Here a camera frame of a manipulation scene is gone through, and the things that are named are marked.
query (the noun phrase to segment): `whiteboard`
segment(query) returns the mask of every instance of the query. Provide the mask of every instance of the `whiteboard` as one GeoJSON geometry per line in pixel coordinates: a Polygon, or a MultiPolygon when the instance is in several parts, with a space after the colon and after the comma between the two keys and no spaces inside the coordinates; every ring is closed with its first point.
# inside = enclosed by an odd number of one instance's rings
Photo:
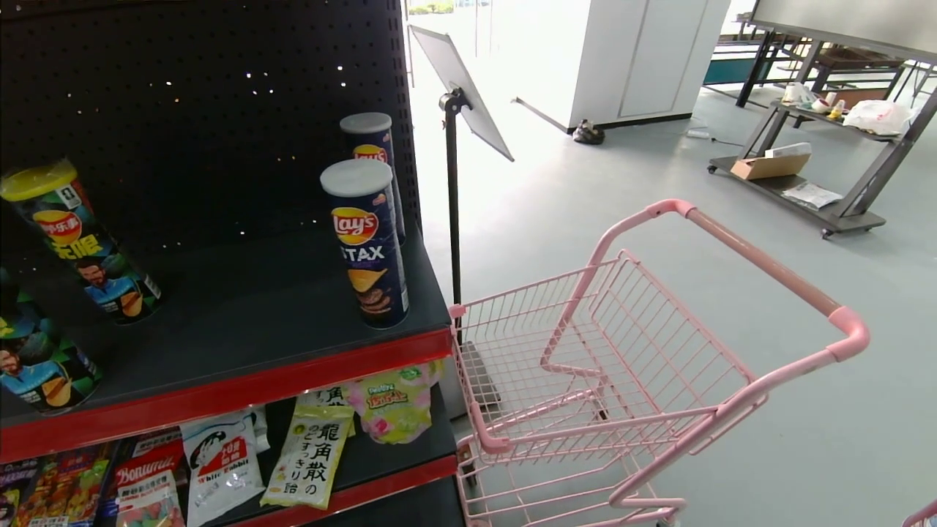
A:
{"type": "Polygon", "coordinates": [[[937,54],[937,0],[759,0],[751,18],[906,48],[902,58],[925,58],[909,51],[937,54]]]}

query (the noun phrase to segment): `shelf edge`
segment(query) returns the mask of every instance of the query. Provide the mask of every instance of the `shelf edge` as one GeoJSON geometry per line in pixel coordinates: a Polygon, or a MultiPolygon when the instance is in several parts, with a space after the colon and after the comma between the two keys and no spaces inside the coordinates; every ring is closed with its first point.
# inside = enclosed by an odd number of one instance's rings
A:
{"type": "Polygon", "coordinates": [[[319,510],[305,505],[296,505],[261,514],[252,519],[234,523],[237,527],[270,527],[271,525],[306,525],[311,521],[323,519],[333,514],[369,504],[392,494],[431,483],[443,477],[455,475],[457,468],[455,455],[435,459],[423,465],[407,469],[397,474],[344,489],[329,498],[329,510],[319,510]]]}
{"type": "Polygon", "coordinates": [[[0,463],[28,459],[164,429],[286,399],[312,389],[422,364],[451,354],[449,328],[438,329],[258,373],[193,386],[0,430],[0,463]]]}

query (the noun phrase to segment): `rolling cart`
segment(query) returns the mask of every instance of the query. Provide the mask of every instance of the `rolling cart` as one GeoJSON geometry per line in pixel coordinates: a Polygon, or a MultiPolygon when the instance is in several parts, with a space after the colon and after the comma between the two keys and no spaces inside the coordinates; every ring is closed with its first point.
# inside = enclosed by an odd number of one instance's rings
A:
{"type": "Polygon", "coordinates": [[[851,309],[681,200],[613,226],[581,269],[450,312],[473,344],[454,350],[473,430],[459,442],[470,527],[570,527],[585,512],[588,527],[674,525],[687,502],[655,494],[654,476],[705,450],[773,388],[869,345],[851,309]],[[640,260],[625,250],[606,259],[620,234],[667,213],[715,236],[846,337],[753,374],[640,260]]]}
{"type": "Polygon", "coordinates": [[[937,500],[913,515],[902,523],[901,527],[934,527],[937,526],[937,500]]]}

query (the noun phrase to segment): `lay's stax can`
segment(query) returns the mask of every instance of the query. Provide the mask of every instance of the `lay's stax can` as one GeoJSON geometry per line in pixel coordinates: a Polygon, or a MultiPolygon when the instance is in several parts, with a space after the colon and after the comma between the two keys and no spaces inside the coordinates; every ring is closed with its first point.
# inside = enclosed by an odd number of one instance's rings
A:
{"type": "Polygon", "coordinates": [[[391,184],[391,211],[394,213],[394,227],[400,245],[407,241],[404,229],[404,207],[401,203],[400,187],[397,184],[394,167],[394,138],[391,137],[391,125],[394,122],[387,113],[369,112],[349,115],[338,125],[345,132],[351,157],[354,159],[377,159],[391,167],[394,181],[391,184]]]}
{"type": "Polygon", "coordinates": [[[0,384],[41,414],[81,404],[100,384],[100,370],[3,268],[0,285],[0,384]]]}
{"type": "Polygon", "coordinates": [[[339,161],[320,177],[362,318],[377,329],[400,324],[409,311],[391,208],[393,178],[391,168],[375,159],[339,161]]]}
{"type": "Polygon", "coordinates": [[[156,310],[159,288],[97,222],[67,159],[5,176],[0,197],[46,235],[48,247],[82,277],[84,291],[116,324],[135,323],[156,310]]]}

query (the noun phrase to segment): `green chip can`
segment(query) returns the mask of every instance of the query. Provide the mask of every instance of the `green chip can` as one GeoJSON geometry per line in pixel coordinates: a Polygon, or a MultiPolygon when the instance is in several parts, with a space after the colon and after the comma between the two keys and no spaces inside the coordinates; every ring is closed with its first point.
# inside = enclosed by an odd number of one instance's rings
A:
{"type": "Polygon", "coordinates": [[[133,324],[156,310],[161,291],[97,221],[67,159],[5,176],[0,197],[45,234],[46,245],[116,324],[133,324]]]}
{"type": "Polygon", "coordinates": [[[0,384],[41,414],[67,412],[101,372],[0,268],[0,384]]]}

